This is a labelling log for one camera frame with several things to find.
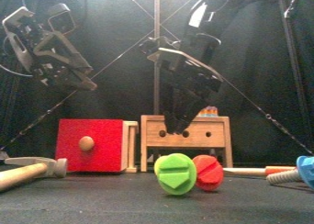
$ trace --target hammer head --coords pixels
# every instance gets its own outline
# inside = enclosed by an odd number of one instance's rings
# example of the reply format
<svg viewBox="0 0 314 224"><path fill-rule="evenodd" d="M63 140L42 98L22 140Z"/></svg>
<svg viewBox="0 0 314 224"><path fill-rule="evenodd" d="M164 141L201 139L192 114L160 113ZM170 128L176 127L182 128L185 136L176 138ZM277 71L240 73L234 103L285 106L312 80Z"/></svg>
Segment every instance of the hammer head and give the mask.
<svg viewBox="0 0 314 224"><path fill-rule="evenodd" d="M67 159L59 159L58 161L45 157L18 157L6 159L6 164L14 164L21 166L33 165L37 163L45 163L47 165L46 173L39 177L66 177L67 175Z"/></svg>

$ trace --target metal rod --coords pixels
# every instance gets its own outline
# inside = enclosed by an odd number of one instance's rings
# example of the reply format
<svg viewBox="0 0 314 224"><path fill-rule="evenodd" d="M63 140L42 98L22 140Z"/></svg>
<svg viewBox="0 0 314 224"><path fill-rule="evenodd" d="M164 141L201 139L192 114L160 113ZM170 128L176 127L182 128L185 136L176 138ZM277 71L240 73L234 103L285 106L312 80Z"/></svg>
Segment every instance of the metal rod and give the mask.
<svg viewBox="0 0 314 224"><path fill-rule="evenodd" d="M161 0L156 0L156 39L161 36ZM154 81L154 114L160 114L160 67L156 62L156 81Z"/></svg>

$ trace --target red screw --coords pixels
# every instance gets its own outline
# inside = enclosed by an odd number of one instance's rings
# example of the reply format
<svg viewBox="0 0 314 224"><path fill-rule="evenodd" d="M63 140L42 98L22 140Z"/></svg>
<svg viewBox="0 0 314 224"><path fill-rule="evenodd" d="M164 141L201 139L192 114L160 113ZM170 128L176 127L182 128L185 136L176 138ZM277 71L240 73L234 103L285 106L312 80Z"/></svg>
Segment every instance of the red screw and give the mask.
<svg viewBox="0 0 314 224"><path fill-rule="evenodd" d="M212 155L198 155L193 162L197 167L197 183L205 191L216 190L224 181L224 168L217 160L217 157Z"/></svg>

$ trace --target wooden stand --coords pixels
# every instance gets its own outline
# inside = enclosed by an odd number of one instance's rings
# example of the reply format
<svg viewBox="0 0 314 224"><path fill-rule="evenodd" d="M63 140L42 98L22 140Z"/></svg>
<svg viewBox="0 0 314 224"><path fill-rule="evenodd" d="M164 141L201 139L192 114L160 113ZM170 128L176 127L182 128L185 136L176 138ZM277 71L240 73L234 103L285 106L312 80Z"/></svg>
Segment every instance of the wooden stand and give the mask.
<svg viewBox="0 0 314 224"><path fill-rule="evenodd" d="M148 149L222 149L225 167L233 167L232 130L228 117L196 117L182 135L166 132L164 116L142 116L142 172L148 171Z"/></svg>

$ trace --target wooden knob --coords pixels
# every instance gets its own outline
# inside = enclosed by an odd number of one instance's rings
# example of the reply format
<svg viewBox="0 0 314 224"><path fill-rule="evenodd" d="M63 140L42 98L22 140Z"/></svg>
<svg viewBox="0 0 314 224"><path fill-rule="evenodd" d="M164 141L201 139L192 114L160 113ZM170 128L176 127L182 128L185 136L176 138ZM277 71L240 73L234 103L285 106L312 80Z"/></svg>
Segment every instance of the wooden knob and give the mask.
<svg viewBox="0 0 314 224"><path fill-rule="evenodd" d="M79 147L83 151L91 151L94 149L95 142L94 139L90 136L82 137L79 141Z"/></svg>

